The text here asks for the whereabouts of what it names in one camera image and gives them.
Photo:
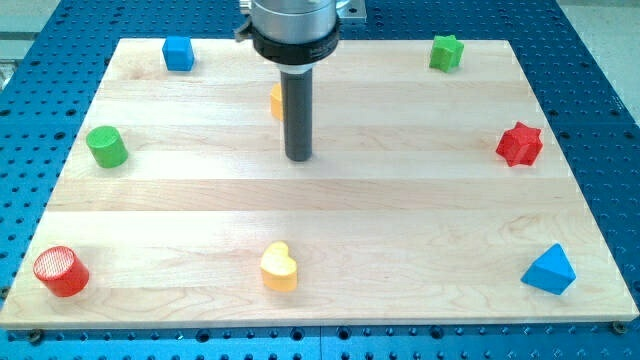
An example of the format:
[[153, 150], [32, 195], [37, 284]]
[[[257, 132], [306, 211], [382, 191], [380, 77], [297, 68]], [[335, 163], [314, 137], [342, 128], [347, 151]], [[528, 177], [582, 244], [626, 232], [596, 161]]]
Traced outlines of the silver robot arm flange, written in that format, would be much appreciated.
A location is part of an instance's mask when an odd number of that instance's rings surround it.
[[340, 26], [366, 22], [365, 0], [249, 0], [239, 3], [245, 22], [235, 40], [252, 42], [255, 51], [286, 74], [300, 75], [331, 55]]

